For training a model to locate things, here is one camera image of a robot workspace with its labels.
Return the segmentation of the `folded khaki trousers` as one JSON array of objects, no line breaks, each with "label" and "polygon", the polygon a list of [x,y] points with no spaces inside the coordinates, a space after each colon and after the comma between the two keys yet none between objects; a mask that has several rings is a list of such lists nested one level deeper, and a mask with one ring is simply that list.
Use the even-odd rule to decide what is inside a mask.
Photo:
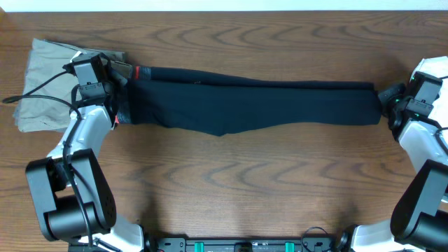
[{"label": "folded khaki trousers", "polygon": [[[35,95],[45,95],[71,101],[71,90],[78,84],[77,77],[71,74],[57,76],[63,66],[80,55],[104,53],[113,61],[125,62],[125,52],[79,48],[74,45],[35,38],[29,52],[24,74],[26,94],[52,77],[54,80],[35,91]],[[69,107],[49,99],[23,99],[19,101],[13,114],[15,125],[21,132],[61,131],[67,128],[70,116]]]}]

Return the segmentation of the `black leggings red waistband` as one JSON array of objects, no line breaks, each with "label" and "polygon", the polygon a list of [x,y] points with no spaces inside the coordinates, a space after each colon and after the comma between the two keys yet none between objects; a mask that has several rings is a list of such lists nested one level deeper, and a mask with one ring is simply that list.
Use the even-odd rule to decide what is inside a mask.
[{"label": "black leggings red waistband", "polygon": [[256,80],[191,69],[136,66],[116,120],[214,136],[291,123],[376,125],[369,82]]}]

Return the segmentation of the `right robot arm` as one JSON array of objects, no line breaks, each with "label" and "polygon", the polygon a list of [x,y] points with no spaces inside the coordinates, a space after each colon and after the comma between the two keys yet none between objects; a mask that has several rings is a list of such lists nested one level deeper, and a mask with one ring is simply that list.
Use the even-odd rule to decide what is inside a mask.
[{"label": "right robot arm", "polygon": [[388,220],[353,225],[333,251],[446,251],[447,140],[445,128],[429,117],[441,98],[442,79],[416,71],[407,85],[379,93],[394,139],[408,154],[416,176]]}]

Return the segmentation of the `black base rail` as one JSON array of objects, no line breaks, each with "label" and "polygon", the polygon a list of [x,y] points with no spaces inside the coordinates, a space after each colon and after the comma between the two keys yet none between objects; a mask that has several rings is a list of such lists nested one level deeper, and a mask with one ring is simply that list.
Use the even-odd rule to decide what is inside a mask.
[{"label": "black base rail", "polygon": [[70,244],[69,251],[153,251],[153,252],[338,252],[348,251],[345,241],[331,236],[299,239],[149,239],[141,246],[111,245],[97,240],[94,246]]}]

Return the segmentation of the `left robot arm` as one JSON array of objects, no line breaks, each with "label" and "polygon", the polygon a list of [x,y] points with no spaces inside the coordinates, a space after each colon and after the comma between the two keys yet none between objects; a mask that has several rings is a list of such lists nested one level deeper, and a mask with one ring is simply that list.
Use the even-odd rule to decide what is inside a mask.
[{"label": "left robot arm", "polygon": [[115,125],[120,84],[112,69],[76,70],[80,99],[66,102],[70,123],[47,157],[25,170],[42,235],[69,251],[144,251],[144,231],[120,216],[97,161]]}]

